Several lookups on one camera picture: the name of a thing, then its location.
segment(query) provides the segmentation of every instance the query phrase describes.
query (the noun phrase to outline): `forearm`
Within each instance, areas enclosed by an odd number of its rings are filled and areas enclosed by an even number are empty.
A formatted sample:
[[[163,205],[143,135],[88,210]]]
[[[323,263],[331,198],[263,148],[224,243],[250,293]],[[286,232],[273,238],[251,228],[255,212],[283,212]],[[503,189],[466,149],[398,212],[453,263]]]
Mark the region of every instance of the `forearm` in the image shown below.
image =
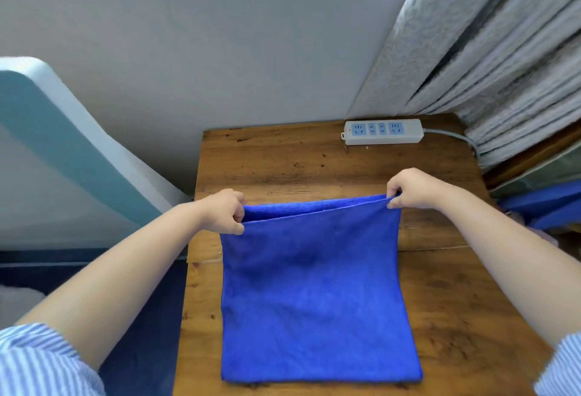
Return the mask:
[[[447,188],[436,208],[545,341],[581,330],[581,263],[461,188]]]
[[[97,370],[202,218],[197,202],[171,209],[78,272],[18,324],[54,328]]]

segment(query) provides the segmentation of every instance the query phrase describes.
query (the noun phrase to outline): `wooden table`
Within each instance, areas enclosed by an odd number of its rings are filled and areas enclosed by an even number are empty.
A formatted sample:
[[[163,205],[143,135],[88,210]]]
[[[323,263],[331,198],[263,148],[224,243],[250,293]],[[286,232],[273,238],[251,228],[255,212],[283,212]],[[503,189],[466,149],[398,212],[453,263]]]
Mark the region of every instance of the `wooden table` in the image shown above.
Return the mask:
[[[426,128],[462,132],[452,115],[421,119]],[[226,187],[243,191],[249,204],[381,194],[390,177],[415,166],[490,201],[466,143],[427,134],[418,144],[349,147],[347,153],[340,140],[343,125],[207,131],[196,200]],[[424,370],[422,383],[222,382],[222,248],[217,234],[203,231],[189,245],[174,396],[533,394],[531,384],[551,351],[446,217],[434,210],[404,209],[399,250],[400,282]]]

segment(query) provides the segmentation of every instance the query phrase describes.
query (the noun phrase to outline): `person's left hand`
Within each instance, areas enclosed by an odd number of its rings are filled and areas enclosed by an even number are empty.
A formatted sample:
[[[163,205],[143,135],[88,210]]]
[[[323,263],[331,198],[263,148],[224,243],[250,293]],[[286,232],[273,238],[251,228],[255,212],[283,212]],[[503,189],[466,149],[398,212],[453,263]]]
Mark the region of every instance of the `person's left hand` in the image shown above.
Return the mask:
[[[241,235],[244,225],[244,194],[232,189],[222,190],[197,201],[203,208],[203,228],[221,234]]]

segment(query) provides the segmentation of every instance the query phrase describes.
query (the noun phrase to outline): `white power strip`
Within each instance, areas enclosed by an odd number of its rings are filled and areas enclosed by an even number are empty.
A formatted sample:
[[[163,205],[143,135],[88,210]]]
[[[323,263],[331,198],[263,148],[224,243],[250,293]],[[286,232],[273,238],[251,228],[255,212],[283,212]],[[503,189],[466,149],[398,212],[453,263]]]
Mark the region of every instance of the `white power strip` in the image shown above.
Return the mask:
[[[419,119],[350,120],[341,133],[345,145],[416,144],[422,137]]]

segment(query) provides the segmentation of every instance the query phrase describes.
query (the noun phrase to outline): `sleeve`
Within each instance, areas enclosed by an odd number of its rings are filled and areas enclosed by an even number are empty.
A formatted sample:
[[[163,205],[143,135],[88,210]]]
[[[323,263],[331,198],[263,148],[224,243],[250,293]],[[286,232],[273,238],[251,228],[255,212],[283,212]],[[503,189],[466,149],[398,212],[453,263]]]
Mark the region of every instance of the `sleeve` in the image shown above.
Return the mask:
[[[539,396],[581,395],[581,332],[559,343],[534,391]]]
[[[0,331],[0,395],[105,396],[105,389],[56,330],[27,324]]]

